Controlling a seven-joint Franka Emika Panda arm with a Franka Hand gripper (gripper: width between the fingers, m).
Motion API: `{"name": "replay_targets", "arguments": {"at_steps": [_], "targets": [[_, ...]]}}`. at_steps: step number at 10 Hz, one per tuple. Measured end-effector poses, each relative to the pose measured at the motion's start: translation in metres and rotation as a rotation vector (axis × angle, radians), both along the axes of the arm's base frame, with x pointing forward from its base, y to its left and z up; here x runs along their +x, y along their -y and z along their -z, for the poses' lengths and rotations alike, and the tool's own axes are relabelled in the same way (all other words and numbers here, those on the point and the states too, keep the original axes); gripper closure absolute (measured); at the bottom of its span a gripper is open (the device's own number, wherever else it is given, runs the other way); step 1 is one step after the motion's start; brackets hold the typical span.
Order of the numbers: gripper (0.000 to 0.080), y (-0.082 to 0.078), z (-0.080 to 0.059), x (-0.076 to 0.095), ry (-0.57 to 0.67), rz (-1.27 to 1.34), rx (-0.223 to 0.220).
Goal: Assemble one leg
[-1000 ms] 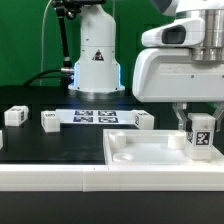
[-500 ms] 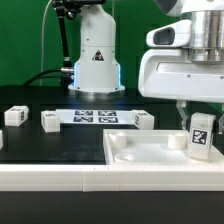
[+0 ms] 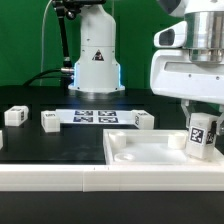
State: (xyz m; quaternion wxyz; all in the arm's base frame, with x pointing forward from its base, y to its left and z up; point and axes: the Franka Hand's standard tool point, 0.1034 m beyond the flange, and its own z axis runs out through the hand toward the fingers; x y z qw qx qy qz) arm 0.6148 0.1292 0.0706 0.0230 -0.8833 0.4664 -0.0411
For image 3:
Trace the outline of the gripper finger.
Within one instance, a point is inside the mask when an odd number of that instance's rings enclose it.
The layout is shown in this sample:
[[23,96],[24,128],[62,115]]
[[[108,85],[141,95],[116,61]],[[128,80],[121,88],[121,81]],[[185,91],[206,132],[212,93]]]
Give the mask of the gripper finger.
[[192,105],[190,100],[182,99],[181,100],[181,108],[182,108],[183,113],[184,113],[184,115],[186,117],[186,127],[189,127],[191,113],[193,111],[193,105]]
[[216,134],[224,135],[224,105],[220,105],[219,112],[221,113],[220,117],[217,120]]

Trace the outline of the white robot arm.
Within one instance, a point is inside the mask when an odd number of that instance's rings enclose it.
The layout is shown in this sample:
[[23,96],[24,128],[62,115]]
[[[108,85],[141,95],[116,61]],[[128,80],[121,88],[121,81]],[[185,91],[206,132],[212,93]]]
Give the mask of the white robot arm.
[[[154,36],[152,91],[180,98],[187,120],[191,101],[218,104],[216,133],[224,134],[224,0],[157,0],[157,4],[182,21]],[[121,90],[113,17],[97,0],[85,1],[81,16],[81,52],[70,88],[90,95]]]

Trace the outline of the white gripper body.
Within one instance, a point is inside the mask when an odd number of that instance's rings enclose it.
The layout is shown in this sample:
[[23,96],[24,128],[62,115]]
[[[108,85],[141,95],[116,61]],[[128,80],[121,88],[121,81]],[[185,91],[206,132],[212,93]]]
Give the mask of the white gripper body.
[[150,87],[157,95],[224,105],[224,60],[192,63],[187,50],[158,50]]

